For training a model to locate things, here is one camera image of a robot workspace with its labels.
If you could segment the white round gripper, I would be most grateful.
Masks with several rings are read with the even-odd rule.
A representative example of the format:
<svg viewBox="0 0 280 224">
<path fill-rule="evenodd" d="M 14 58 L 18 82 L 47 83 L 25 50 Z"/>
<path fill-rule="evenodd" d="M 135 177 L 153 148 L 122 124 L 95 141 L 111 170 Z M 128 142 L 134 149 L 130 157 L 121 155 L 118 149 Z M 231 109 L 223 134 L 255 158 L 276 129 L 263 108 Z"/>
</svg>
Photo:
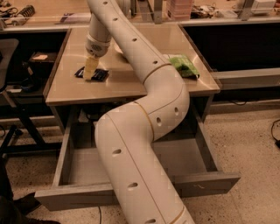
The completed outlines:
<svg viewBox="0 0 280 224">
<path fill-rule="evenodd" d="M 99 64 L 99 58 L 104 56 L 111 42 L 111 36 L 95 36 L 94 34 L 87 34 L 85 47 L 87 51 L 94 56 L 88 56 L 86 59 L 83 79 L 86 81 L 90 81 L 93 75 L 95 74 L 95 70 Z"/>
</svg>

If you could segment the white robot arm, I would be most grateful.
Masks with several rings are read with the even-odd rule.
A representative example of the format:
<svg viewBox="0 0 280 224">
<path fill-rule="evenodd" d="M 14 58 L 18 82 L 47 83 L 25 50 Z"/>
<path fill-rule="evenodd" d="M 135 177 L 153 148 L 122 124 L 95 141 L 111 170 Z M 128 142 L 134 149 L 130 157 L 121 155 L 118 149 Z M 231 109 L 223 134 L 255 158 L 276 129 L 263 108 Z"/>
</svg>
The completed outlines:
<svg viewBox="0 0 280 224">
<path fill-rule="evenodd" d="M 95 126 L 95 143 L 129 224 L 195 224 L 152 149 L 190 105 L 187 86 L 165 56 L 126 18 L 120 0 L 87 0 L 91 58 L 115 41 L 147 94 L 114 108 Z"/>
</svg>

